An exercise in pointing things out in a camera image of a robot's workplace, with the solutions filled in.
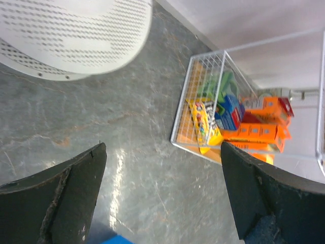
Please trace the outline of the green snack packet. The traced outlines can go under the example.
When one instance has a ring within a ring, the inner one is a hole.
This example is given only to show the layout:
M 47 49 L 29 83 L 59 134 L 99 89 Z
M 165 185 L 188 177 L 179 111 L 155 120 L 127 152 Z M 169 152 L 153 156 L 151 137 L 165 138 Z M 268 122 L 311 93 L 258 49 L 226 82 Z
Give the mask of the green snack packet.
M 235 79 L 233 71 L 226 70 L 223 71 L 221 82 L 219 83 L 220 73 L 215 73 L 211 75 L 206 81 L 203 81 L 199 86 L 197 96 L 215 99 L 217 89 L 219 87 L 219 93 L 217 101 L 223 103 L 227 95 L 240 97 L 240 91 L 237 86 L 237 81 Z

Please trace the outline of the yellow candy bag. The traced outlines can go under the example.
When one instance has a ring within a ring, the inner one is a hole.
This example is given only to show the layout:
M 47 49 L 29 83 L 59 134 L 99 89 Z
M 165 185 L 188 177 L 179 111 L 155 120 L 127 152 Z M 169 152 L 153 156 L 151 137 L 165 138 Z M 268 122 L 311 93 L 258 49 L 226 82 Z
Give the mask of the yellow candy bag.
M 211 149 L 211 146 L 217 146 L 223 141 L 215 120 L 214 101 L 210 98 L 187 99 L 186 101 L 190 108 L 199 150 L 204 155 Z

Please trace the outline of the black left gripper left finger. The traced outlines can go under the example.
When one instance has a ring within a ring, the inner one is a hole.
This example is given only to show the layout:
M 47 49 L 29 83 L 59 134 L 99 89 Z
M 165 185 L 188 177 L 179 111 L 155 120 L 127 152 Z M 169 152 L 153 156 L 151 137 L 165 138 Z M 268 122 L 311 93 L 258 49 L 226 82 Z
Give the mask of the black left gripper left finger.
M 1 243 L 85 243 L 107 162 L 101 142 L 1 186 Z

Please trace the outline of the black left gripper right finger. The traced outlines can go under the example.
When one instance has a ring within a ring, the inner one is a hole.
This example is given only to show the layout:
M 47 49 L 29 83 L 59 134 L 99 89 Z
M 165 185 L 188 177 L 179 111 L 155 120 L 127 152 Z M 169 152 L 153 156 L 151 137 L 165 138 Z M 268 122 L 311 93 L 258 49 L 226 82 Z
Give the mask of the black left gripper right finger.
M 223 142 L 221 161 L 238 237 L 245 243 L 324 243 L 324 184 Z

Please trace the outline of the orange snack box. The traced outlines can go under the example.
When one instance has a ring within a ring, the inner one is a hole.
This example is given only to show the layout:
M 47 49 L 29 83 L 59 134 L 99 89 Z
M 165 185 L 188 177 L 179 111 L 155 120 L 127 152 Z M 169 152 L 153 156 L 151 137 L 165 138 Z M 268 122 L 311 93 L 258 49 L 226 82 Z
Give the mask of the orange snack box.
M 291 139 L 289 125 L 294 117 L 287 97 L 244 98 L 244 117 L 235 130 L 221 131 L 225 141 L 240 149 L 253 151 L 252 156 L 273 164 L 272 153 L 282 153 Z

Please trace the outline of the blue plastic compartment bin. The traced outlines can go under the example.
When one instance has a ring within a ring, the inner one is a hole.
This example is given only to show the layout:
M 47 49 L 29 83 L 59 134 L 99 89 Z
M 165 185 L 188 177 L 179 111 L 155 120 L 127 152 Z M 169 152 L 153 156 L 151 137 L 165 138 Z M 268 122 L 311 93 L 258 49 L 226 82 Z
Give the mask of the blue plastic compartment bin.
M 134 244 L 121 235 L 115 235 L 112 238 L 102 242 L 102 244 Z

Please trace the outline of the blue snack box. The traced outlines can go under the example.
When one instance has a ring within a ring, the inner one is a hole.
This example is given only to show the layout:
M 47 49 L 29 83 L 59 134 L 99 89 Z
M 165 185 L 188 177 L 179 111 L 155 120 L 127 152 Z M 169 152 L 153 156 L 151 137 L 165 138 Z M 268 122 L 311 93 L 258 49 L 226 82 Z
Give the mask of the blue snack box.
M 234 95 L 225 95 L 223 102 L 218 102 L 215 120 L 220 130 L 236 131 L 244 117 L 245 107 Z

